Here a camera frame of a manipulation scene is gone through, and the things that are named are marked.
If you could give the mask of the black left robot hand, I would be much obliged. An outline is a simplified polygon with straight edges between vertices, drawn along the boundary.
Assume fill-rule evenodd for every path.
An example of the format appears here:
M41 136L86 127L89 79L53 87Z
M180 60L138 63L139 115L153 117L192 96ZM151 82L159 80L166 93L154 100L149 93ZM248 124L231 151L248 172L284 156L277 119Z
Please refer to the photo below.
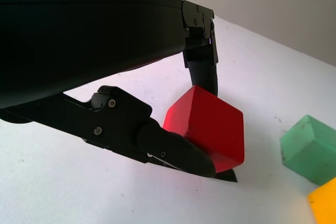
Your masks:
M1 119L37 122L143 163L215 177L210 157L118 87L68 90L179 53L218 93L214 12L187 0L1 0Z

